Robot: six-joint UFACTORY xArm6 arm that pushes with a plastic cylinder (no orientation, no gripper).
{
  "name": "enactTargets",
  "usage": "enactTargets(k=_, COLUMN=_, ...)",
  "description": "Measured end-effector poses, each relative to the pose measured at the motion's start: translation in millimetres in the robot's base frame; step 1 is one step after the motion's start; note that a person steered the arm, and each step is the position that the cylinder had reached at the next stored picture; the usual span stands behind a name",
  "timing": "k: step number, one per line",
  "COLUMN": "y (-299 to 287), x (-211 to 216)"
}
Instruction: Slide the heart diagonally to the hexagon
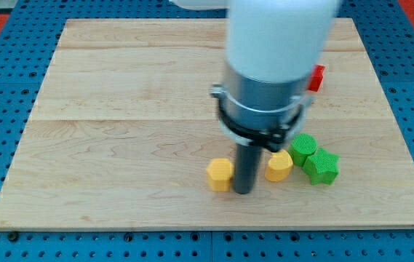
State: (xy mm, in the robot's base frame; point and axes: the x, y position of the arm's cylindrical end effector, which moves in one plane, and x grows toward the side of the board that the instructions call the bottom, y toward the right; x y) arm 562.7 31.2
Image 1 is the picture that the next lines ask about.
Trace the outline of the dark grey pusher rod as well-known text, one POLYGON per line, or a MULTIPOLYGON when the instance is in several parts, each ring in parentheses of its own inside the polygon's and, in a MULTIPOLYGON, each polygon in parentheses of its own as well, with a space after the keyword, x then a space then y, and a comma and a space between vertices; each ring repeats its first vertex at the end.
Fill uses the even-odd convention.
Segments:
POLYGON ((233 190, 248 194, 253 190, 263 149, 259 146, 236 145, 233 190))

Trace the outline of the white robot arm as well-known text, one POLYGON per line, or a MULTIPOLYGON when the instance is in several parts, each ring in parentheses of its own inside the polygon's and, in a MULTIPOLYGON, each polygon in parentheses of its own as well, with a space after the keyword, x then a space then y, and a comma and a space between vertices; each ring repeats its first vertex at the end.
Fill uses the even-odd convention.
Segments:
POLYGON ((236 143, 232 188, 248 194, 263 149, 280 151, 302 129, 306 90, 340 0, 171 0, 226 9, 223 80, 211 89, 221 129, 236 143))

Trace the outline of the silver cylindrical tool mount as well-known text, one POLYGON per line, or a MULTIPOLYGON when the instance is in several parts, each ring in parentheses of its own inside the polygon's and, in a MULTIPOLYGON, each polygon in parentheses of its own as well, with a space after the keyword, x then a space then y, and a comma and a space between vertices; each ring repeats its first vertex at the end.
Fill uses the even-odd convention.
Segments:
POLYGON ((278 152, 302 130, 313 98, 306 94, 309 74, 266 82, 226 64, 223 81, 212 86, 220 128, 237 148, 278 152))

